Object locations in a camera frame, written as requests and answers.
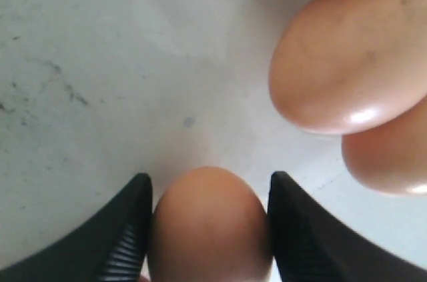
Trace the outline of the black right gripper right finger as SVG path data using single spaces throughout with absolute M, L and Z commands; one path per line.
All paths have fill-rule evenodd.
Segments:
M 268 219 L 282 281 L 426 280 L 425 269 L 347 227 L 286 172 L 271 176 Z

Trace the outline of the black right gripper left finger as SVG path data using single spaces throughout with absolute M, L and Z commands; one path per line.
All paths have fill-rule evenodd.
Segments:
M 138 281 L 147 254 L 153 189 L 137 174 L 64 238 L 1 270 L 2 281 Z

